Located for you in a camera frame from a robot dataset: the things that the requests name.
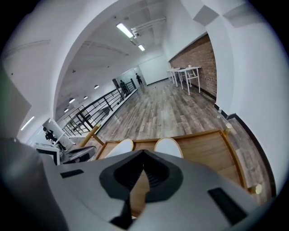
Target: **brick wall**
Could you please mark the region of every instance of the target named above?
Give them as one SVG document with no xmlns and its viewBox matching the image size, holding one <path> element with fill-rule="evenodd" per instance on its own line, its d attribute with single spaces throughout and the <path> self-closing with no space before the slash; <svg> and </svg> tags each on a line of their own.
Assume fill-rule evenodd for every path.
<svg viewBox="0 0 289 231">
<path fill-rule="evenodd" d="M 170 60 L 172 67 L 200 66 L 200 87 L 213 96 L 217 96 L 217 70 L 213 47 L 209 35 L 195 41 Z M 191 83 L 198 86 L 198 79 L 192 79 Z"/>
</svg>

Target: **wooden floor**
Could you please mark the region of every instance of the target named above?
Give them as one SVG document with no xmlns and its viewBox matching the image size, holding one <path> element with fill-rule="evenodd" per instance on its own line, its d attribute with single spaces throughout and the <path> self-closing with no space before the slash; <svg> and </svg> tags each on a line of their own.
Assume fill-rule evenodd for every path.
<svg viewBox="0 0 289 231">
<path fill-rule="evenodd" d="M 138 88 L 99 131 L 98 137 L 103 142 L 163 138 L 224 129 L 226 123 L 230 123 L 233 128 L 229 140 L 239 157 L 248 187 L 256 184 L 263 187 L 260 195 L 254 195 L 254 199 L 262 204 L 271 198 L 271 191 L 258 150 L 237 120 L 225 120 L 214 108 L 214 103 L 213 99 L 198 93 L 194 87 L 189 96 L 187 90 L 164 80 Z M 100 147 L 93 140 L 87 145 Z"/>
</svg>

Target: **person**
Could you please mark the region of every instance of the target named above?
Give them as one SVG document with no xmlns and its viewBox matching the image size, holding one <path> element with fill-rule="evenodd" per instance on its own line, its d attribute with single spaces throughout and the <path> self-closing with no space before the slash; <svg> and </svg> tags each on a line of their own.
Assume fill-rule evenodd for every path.
<svg viewBox="0 0 289 231">
<path fill-rule="evenodd" d="M 46 127 L 43 127 L 43 131 L 45 131 L 45 138 L 46 140 L 49 140 L 51 143 L 54 143 L 57 141 L 57 138 L 56 136 L 53 134 L 53 131 L 52 130 L 47 130 Z M 66 151 L 66 147 L 64 147 L 62 145 L 62 143 L 60 143 L 60 141 L 57 142 L 57 144 L 59 145 L 59 147 L 65 152 Z"/>
<path fill-rule="evenodd" d="M 136 79 L 139 82 L 139 85 L 143 85 L 143 81 L 141 81 L 141 78 L 137 73 L 136 73 Z"/>
<path fill-rule="evenodd" d="M 128 89 L 126 84 L 121 80 L 121 88 L 123 89 L 123 91 L 125 92 L 125 94 L 128 94 Z"/>
</svg>

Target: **glass wall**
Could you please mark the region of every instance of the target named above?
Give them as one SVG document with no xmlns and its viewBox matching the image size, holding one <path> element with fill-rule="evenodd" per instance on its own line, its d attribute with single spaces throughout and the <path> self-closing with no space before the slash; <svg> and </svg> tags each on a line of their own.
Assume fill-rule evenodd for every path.
<svg viewBox="0 0 289 231">
<path fill-rule="evenodd" d="M 146 85 L 145 83 L 145 79 L 143 77 L 143 74 L 140 70 L 140 68 L 137 66 L 133 69 L 130 69 L 129 71 L 123 73 L 121 76 L 117 77 L 117 81 L 118 83 L 120 83 L 120 81 L 122 80 L 124 83 L 128 83 L 131 81 L 131 79 L 134 81 L 136 88 L 139 88 L 140 85 L 136 79 L 136 73 L 140 76 L 141 81 L 143 82 L 144 85 Z"/>
</svg>

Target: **white stool seat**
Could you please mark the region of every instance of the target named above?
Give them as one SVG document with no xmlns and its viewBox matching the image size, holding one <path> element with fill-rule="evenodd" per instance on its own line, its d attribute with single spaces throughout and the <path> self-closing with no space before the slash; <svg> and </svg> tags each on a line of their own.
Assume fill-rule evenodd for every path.
<svg viewBox="0 0 289 231">
<path fill-rule="evenodd" d="M 162 152 L 175 157 L 184 158 L 178 143 L 172 138 L 159 139 L 154 147 L 155 152 Z"/>
<path fill-rule="evenodd" d="M 115 146 L 110 153 L 105 157 L 114 157 L 120 154 L 131 152 L 134 147 L 134 143 L 131 139 L 125 139 Z"/>
</svg>

